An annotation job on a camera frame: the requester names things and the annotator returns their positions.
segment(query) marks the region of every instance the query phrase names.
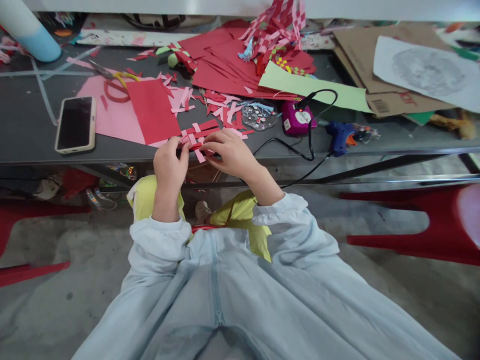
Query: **gray table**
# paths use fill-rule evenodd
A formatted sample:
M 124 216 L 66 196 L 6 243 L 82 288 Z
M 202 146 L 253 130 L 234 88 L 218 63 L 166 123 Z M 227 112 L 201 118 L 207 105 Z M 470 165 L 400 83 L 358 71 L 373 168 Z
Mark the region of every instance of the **gray table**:
M 60 59 L 48 64 L 39 63 L 38 67 L 40 70 L 56 69 L 66 61 L 67 57 L 74 58 L 89 48 L 91 47 L 68 45 L 64 48 Z M 158 59 L 154 57 L 137 62 L 126 60 L 134 57 L 139 52 L 139 49 L 104 47 L 95 57 L 95 61 L 102 66 L 120 71 L 127 67 L 138 73 L 143 71 L 143 76 L 156 77 L 159 71 L 162 71 L 163 74 L 166 72 L 173 74 L 173 70 L 169 69 L 167 64 L 158 66 Z M 312 55 L 317 67 L 315 76 L 319 79 L 335 82 L 347 81 L 341 72 L 337 72 L 334 69 L 332 64 L 335 62 L 333 62 L 334 56 L 332 53 L 314 52 Z M 12 63 L 8 66 L 0 65 L 0 73 L 31 69 L 30 59 L 25 56 L 14 57 Z M 72 65 L 68 70 L 91 71 L 77 65 Z M 75 96 L 85 81 L 86 78 L 83 76 L 53 76 L 44 82 L 50 104 L 56 116 L 60 113 L 62 99 Z M 181 76 L 178 77 L 178 86 L 187 86 L 189 84 L 190 81 L 188 79 Z M 92 151 L 70 155 L 59 154 L 54 150 L 57 128 L 52 125 L 48 117 L 36 78 L 34 76 L 1 77 L 0 93 L 2 94 L 0 97 L 0 109 L 1 130 L 3 133 L 2 141 L 0 141 L 0 164 L 72 165 L 112 180 L 119 186 L 127 189 L 132 185 L 132 182 L 127 181 L 122 176 L 118 176 L 113 171 L 109 171 L 102 164 L 150 162 L 154 157 L 156 149 L 151 146 L 103 135 L 96 136 L 96 146 Z M 205 116 L 206 109 L 199 101 L 196 101 L 195 105 L 195 109 L 178 114 L 178 123 L 182 129 L 190 128 L 192 123 L 201 123 L 213 118 L 212 115 L 209 117 Z M 325 107 L 325 104 L 318 102 L 311 105 L 314 114 Z M 301 182 L 302 184 L 307 182 L 320 184 L 343 180 L 449 154 L 480 152 L 480 138 L 472 141 L 462 141 L 452 133 L 430 125 L 417 126 L 403 117 L 389 117 L 378 120 L 368 114 L 337 107 L 331 108 L 322 117 L 325 120 L 366 124 L 378 129 L 381 134 L 380 139 L 371 141 L 366 145 L 360 143 L 358 146 L 350 149 L 348 156 L 401 156 L 353 171 L 329 176 L 328 178 L 306 180 Z M 295 148 L 304 154 L 309 152 L 307 139 L 285 136 L 281 121 L 278 121 L 271 129 L 249 135 L 245 142 L 254 152 L 261 144 L 272 137 L 278 137 L 289 144 L 294 144 Z M 330 136 L 322 128 L 319 127 L 314 130 L 313 148 L 317 159 L 320 160 L 329 152 L 330 142 Z M 274 142 L 265 147 L 257 155 L 257 158 L 264 164 L 275 164 L 280 161 L 284 162 L 287 159 L 299 160 L 296 154 Z M 475 163 L 471 165 L 472 172 L 475 172 L 475 165 Z M 197 185 L 197 187 L 222 186 L 234 186 L 234 184 Z

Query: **smartphone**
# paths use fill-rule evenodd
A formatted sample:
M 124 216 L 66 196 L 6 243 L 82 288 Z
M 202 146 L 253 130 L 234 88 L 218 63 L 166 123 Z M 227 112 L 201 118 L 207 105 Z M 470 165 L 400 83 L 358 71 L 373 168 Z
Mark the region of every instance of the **smartphone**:
M 55 151 L 69 154 L 93 149 L 96 113 L 97 104 L 91 96 L 63 99 Z

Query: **gray circle drawing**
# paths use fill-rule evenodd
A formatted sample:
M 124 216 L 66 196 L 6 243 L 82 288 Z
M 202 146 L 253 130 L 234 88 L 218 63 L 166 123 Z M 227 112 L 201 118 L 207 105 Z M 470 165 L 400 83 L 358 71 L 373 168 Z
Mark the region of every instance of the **gray circle drawing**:
M 467 78 L 447 56 L 428 48 L 413 48 L 393 57 L 393 71 L 414 89 L 427 95 L 447 96 L 462 90 Z

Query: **jacket zipper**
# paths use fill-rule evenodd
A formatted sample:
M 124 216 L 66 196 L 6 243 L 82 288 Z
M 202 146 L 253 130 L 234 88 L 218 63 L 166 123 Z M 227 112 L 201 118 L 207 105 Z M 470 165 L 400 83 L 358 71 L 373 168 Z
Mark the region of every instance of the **jacket zipper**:
M 211 290 L 213 295 L 213 311 L 215 313 L 215 327 L 220 327 L 223 324 L 222 305 L 220 303 L 219 293 L 219 277 L 217 273 L 217 243 L 210 234 L 210 231 L 205 231 L 208 235 L 211 244 Z

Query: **yellow pants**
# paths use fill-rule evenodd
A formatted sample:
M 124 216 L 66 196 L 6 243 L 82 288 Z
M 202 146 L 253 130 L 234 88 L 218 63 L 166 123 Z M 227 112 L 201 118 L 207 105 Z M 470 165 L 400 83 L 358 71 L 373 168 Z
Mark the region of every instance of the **yellow pants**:
M 127 195 L 128 202 L 133 208 L 133 220 L 137 222 L 149 218 L 154 209 L 155 190 L 157 179 L 149 175 L 137 181 Z M 210 216 L 210 224 L 220 227 L 229 227 L 248 230 L 250 249 L 254 254 L 271 261 L 267 248 L 267 236 L 271 234 L 267 226 L 252 224 L 253 208 L 257 203 L 250 190 L 239 193 Z M 178 212 L 185 220 L 184 199 L 178 195 Z

